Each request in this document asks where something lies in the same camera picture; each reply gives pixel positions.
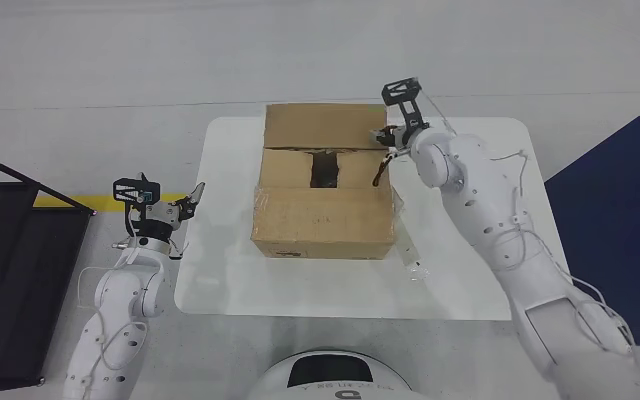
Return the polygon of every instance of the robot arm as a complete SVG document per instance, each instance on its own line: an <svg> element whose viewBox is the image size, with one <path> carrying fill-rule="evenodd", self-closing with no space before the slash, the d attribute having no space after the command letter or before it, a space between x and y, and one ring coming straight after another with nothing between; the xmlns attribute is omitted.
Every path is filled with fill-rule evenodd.
<svg viewBox="0 0 640 400"><path fill-rule="evenodd" d="M419 87L416 79L391 85L399 83ZM409 154L424 184L440 189L454 225L507 294L520 343L542 376L565 398L640 398L630 335L617 314L567 280L535 233L520 188L489 158L484 142L423 129L405 139L405 131L394 140L396 154ZM387 143L389 134L396 132L374 132Z"/></svg>
<svg viewBox="0 0 640 400"><path fill-rule="evenodd" d="M125 202L127 231L132 238L114 245L123 252L102 277L95 292L96 314L82 330L64 385L64 399L128 399L142 367L148 318L171 301L165 268L171 262L171 233L193 217L204 183L173 203L160 199L160 185L139 179L114 183L114 198ZM131 209L140 217L132 220Z"/></svg>

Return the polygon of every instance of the gray floor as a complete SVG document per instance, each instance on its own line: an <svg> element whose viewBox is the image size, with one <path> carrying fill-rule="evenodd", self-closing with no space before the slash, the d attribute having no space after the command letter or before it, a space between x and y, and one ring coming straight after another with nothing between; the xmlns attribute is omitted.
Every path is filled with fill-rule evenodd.
<svg viewBox="0 0 640 400"><path fill-rule="evenodd" d="M382 84L417 75L449 116L523 121L547 178L638 116L639 17L635 0L5 0L0 161L69 194L107 194L141 169L184 192L212 119L269 102L379 102ZM121 220L92 221L78 267L115 261ZM0 397L59 397L89 317L68 296L48 384ZM557 398L509 323L172 307L151 327L134 399L239 399L273 362L318 346L380 358L434 399Z"/></svg>

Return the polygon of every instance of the white table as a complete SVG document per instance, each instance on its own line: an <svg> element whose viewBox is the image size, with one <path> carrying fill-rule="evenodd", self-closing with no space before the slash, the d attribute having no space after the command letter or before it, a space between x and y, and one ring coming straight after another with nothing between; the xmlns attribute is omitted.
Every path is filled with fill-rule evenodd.
<svg viewBox="0 0 640 400"><path fill-rule="evenodd" d="M429 121L434 132L444 130L439 118ZM529 210L537 232L566 265L527 128L510 118L450 118L450 122L458 133L475 133L485 139L497 156L526 149L530 159L524 186ZM183 312L511 318L492 272L453 226L439 191L422 184L408 158L395 160L390 173L404 201L400 218L420 255L417 272L403 265L396 247L382 261L265 258L250 240L263 128L264 116L218 118L207 129L198 172L198 182L206 182L206 188L196 217L189 221L189 249L175 290L175 302ZM501 162L517 182L522 160L513 157Z"/></svg>

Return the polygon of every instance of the black panel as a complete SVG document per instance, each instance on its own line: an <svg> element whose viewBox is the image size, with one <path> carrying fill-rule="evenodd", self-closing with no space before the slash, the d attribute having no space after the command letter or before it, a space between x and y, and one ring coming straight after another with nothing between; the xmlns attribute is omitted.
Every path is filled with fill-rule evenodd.
<svg viewBox="0 0 640 400"><path fill-rule="evenodd" d="M287 387L327 381L373 382L373 377L367 363L360 358L319 354L301 358L293 364Z"/></svg>
<svg viewBox="0 0 640 400"><path fill-rule="evenodd" d="M600 289L636 337L640 336L638 149L640 117L545 183L571 273Z"/></svg>
<svg viewBox="0 0 640 400"><path fill-rule="evenodd" d="M40 383L94 211L6 165L0 172L21 181L0 182L0 390L7 390ZM69 207L34 208L39 191Z"/></svg>
<svg viewBox="0 0 640 400"><path fill-rule="evenodd" d="M77 209L29 214L0 284L0 390L37 383L88 221Z"/></svg>

